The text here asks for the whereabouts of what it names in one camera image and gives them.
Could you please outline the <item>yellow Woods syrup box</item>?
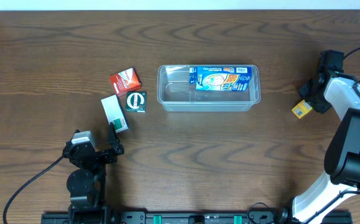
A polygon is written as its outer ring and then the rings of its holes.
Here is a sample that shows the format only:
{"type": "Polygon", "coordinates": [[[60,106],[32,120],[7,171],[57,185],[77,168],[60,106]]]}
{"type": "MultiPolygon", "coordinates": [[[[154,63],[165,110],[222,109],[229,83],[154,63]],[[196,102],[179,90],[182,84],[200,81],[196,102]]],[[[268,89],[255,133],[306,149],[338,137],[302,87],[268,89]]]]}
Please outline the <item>yellow Woods syrup box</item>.
{"type": "Polygon", "coordinates": [[[302,119],[306,114],[308,114],[313,108],[311,107],[311,105],[305,101],[302,100],[301,102],[299,102],[297,105],[295,105],[292,108],[292,113],[298,118],[298,119],[302,119]]]}

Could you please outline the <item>red Panadol box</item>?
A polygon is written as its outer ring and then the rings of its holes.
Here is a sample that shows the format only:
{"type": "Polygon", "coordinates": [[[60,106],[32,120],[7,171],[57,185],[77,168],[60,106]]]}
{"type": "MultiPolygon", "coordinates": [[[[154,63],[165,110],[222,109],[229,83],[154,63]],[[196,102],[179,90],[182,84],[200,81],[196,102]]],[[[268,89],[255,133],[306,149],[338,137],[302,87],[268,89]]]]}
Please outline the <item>red Panadol box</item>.
{"type": "Polygon", "coordinates": [[[109,81],[117,96],[125,95],[129,91],[138,90],[142,86],[134,68],[128,68],[127,70],[111,75],[109,81]]]}

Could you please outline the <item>blue Kool Fever box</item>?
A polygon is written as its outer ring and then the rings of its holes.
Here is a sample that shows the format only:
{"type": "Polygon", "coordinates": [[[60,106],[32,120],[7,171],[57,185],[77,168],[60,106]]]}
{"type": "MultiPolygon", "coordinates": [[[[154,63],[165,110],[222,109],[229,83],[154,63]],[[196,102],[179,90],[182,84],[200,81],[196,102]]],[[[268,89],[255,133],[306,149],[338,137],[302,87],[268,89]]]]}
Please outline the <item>blue Kool Fever box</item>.
{"type": "Polygon", "coordinates": [[[253,77],[251,66],[190,67],[190,84],[198,91],[246,91],[253,77]]]}

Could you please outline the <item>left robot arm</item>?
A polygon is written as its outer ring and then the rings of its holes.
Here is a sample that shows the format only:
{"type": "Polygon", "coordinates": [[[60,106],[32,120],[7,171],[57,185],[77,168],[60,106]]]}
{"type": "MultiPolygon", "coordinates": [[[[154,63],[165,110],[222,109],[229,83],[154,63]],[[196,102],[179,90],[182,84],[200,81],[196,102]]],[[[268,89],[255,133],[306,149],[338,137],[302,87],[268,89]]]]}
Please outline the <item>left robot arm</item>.
{"type": "Polygon", "coordinates": [[[67,179],[71,205],[68,223],[114,223],[115,217],[105,205],[106,165],[115,163],[124,147],[114,123],[109,124],[109,149],[97,151],[90,131],[75,131],[62,155],[78,169],[67,179]]]}

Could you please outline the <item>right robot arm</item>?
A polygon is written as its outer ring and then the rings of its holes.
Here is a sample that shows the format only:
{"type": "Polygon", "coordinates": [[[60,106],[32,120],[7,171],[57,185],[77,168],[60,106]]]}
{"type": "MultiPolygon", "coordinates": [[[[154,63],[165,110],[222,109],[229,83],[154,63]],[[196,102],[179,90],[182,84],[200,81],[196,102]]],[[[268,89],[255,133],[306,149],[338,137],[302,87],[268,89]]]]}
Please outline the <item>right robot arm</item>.
{"type": "Polygon", "coordinates": [[[336,111],[341,123],[325,154],[322,175],[292,199],[275,218],[276,223],[352,223],[349,212],[335,208],[360,195],[360,80],[344,73],[348,55],[322,51],[317,74],[299,88],[301,97],[293,113],[298,118],[310,111],[336,111]]]}

